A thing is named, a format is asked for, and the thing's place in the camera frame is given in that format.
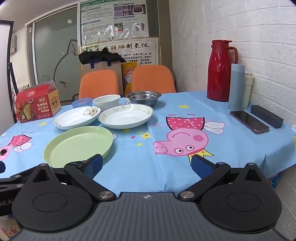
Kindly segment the red snack box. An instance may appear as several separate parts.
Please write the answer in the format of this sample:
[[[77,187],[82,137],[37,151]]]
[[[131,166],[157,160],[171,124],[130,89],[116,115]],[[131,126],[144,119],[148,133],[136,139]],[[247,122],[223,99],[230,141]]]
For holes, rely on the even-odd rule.
[[[16,95],[16,117],[21,123],[52,118],[60,109],[59,92],[53,80]]]

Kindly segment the red thermos jug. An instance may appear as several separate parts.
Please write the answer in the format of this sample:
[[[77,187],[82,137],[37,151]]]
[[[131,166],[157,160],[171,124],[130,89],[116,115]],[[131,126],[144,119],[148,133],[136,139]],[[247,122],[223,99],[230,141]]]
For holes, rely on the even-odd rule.
[[[231,40],[212,40],[208,65],[207,97],[214,101],[228,102],[231,64],[238,63],[238,51],[229,46]]]

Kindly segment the black rectangular case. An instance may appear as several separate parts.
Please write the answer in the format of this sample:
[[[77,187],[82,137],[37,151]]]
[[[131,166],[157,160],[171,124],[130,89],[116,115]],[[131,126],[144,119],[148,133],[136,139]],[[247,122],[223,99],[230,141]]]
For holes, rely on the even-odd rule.
[[[250,112],[274,128],[281,128],[283,125],[283,118],[259,105],[252,105]]]

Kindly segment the yellow snack bag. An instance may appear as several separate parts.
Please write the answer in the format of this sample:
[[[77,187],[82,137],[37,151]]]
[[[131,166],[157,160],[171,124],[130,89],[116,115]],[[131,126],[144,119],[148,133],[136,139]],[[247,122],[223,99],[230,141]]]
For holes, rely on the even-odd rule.
[[[132,73],[135,68],[137,68],[136,62],[121,63],[124,95],[127,95],[132,91]]]

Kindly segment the white floral plate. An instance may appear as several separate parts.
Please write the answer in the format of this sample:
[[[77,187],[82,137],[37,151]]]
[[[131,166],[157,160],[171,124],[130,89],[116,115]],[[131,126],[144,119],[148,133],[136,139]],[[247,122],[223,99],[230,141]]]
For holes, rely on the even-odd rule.
[[[96,106],[84,106],[68,110],[54,120],[54,125],[61,130],[71,130],[93,123],[101,109]]]

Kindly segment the lower chinese sign board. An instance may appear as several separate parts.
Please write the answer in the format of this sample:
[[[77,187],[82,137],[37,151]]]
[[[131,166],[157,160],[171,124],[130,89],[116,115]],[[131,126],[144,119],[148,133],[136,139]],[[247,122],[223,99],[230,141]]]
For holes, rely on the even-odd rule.
[[[89,44],[82,47],[82,52],[101,51],[104,48],[111,53],[118,53],[126,62],[136,62],[138,66],[161,64],[160,37],[141,37]]]

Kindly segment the white ceramic bowl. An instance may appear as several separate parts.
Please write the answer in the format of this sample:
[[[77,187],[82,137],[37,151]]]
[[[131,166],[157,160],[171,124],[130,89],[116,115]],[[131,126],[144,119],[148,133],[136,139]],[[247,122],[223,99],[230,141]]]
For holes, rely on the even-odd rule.
[[[117,94],[110,94],[97,97],[93,100],[93,105],[104,111],[108,108],[119,105],[121,96]]]

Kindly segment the black cloth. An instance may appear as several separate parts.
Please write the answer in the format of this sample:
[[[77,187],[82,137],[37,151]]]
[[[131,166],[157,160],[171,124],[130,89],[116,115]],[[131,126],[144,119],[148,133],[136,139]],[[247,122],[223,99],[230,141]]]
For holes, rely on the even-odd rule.
[[[78,55],[78,58],[82,65],[94,64],[97,62],[107,62],[107,64],[110,66],[111,62],[126,62],[126,60],[123,59],[121,55],[118,53],[111,53],[107,48],[103,48],[101,51],[84,51]]]

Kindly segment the cardboard box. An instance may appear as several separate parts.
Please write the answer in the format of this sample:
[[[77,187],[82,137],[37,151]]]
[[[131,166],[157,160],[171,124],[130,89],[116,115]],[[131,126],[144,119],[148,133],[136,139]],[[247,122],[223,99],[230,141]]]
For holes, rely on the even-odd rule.
[[[117,76],[117,82],[119,87],[119,94],[123,95],[123,81],[122,81],[122,71],[121,71],[121,62],[120,61],[113,61],[113,62],[97,62],[94,64],[84,64],[81,65],[81,77],[84,76],[86,73],[98,71],[98,70],[113,70]]]

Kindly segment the orange chair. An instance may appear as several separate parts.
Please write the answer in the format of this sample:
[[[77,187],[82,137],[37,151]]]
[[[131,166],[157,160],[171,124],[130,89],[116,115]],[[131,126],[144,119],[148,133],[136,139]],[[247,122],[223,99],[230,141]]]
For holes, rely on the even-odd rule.
[[[79,99],[95,99],[110,94],[120,94],[117,76],[113,70],[97,70],[86,73],[81,78]]]
[[[164,65],[141,65],[132,73],[132,92],[176,93],[172,72]]]

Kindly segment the white brown-rimmed plate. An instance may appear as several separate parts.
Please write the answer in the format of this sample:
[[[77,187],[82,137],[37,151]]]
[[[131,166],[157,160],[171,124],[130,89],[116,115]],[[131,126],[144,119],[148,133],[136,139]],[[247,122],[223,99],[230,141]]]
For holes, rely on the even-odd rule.
[[[98,120],[115,130],[136,128],[145,124],[154,114],[154,109],[145,104],[124,104],[102,111]]]

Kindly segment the black framed whiteboard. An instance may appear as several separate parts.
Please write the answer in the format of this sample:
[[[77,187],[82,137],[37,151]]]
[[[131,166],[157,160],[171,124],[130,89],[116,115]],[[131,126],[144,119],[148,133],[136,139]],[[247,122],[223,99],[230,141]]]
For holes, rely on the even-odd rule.
[[[1,134],[16,123],[9,68],[13,26],[13,21],[1,20]]]

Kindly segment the blue plastic bowl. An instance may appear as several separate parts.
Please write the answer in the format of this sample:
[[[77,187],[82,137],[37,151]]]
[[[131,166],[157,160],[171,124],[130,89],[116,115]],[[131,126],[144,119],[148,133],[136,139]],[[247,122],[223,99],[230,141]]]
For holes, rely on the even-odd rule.
[[[92,105],[93,105],[92,98],[82,98],[72,102],[73,108],[80,108],[80,107],[86,107],[86,106],[92,106]]]

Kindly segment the left orange chair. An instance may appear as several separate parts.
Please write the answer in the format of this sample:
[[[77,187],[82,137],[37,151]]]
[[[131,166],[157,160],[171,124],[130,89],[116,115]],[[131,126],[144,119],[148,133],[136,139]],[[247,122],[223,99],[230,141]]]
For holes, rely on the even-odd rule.
[[[120,94],[117,76],[113,70],[97,70],[86,73],[81,78],[79,99],[95,99],[110,94]]]

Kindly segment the green plastic plate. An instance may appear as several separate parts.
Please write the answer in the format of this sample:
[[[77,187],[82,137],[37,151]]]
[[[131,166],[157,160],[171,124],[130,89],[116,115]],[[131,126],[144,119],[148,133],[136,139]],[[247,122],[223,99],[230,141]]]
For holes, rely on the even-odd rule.
[[[65,131],[55,137],[44,150],[44,160],[54,168],[84,161],[96,154],[105,158],[112,146],[113,135],[99,126],[84,126]]]

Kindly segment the upper wall poster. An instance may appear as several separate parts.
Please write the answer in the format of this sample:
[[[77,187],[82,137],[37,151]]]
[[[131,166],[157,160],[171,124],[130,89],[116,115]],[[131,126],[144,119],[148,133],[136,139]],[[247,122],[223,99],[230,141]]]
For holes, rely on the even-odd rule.
[[[84,1],[79,10],[81,46],[149,36],[146,1]]]

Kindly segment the grey-blue tumbler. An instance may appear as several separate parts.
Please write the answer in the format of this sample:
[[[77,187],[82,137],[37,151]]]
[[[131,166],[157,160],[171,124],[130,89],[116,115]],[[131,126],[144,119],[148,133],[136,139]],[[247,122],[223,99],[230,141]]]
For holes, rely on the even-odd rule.
[[[245,66],[231,64],[230,93],[228,109],[231,111],[241,110],[245,88]]]

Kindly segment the smartphone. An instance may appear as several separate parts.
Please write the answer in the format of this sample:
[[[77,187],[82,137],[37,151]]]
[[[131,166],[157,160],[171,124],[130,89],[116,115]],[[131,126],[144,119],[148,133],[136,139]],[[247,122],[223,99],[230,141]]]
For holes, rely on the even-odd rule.
[[[265,125],[254,116],[243,110],[230,111],[230,115],[257,135],[261,133],[266,133],[270,130],[269,126]]]

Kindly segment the right orange chair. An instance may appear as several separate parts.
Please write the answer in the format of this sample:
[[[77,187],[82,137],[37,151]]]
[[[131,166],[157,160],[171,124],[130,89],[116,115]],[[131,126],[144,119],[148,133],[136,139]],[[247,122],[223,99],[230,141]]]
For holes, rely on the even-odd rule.
[[[141,65],[132,73],[132,92],[176,93],[172,72],[164,65]]]

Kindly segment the steel bowl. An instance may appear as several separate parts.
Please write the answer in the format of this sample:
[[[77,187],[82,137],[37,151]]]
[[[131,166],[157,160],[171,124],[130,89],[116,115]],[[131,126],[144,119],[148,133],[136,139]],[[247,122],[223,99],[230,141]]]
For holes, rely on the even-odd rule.
[[[130,103],[145,104],[153,107],[156,105],[161,95],[161,93],[155,91],[137,91],[129,93],[126,97],[130,100]]]

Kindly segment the white cup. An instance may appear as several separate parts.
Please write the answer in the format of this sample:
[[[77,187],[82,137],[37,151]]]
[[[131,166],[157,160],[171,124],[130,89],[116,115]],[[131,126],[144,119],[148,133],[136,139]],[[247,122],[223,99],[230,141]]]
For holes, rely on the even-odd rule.
[[[245,74],[245,88],[242,100],[242,108],[247,108],[250,100],[251,89],[253,85],[253,75],[251,73]]]

